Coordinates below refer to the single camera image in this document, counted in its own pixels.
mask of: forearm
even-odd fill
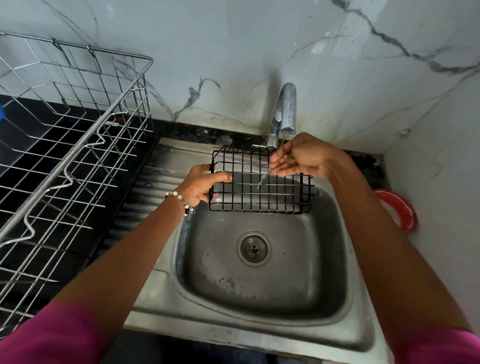
[[[435,272],[395,224],[351,160],[329,180],[384,334],[392,346],[415,328],[470,330]]]
[[[107,340],[123,326],[163,247],[184,214],[168,197],[54,298],[84,304]]]

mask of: marble wall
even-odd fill
[[[4,0],[0,27],[153,57],[159,119],[266,134],[293,82],[299,131],[383,153],[477,70],[479,15],[476,0]]]
[[[415,207],[411,241],[480,333],[480,74],[460,84],[385,154],[392,188]]]

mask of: hand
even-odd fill
[[[329,178],[332,161],[349,159],[348,155],[336,146],[308,133],[300,133],[270,157],[269,167],[273,174],[279,176],[305,173]]]
[[[197,206],[200,201],[208,202],[208,196],[205,193],[215,183],[232,182],[232,176],[225,171],[205,174],[204,172],[209,168],[210,164],[193,166],[185,180],[175,189],[182,195],[185,202],[192,207]]]

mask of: left hand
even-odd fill
[[[193,166],[185,180],[175,191],[182,195],[187,204],[197,206],[200,201],[208,202],[208,190],[217,182],[232,182],[232,176],[228,172],[216,172],[206,174],[210,164],[199,164]]]

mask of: faucet spout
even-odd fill
[[[278,148],[279,132],[284,134],[297,132],[297,88],[292,82],[284,84],[278,95],[267,147]]]

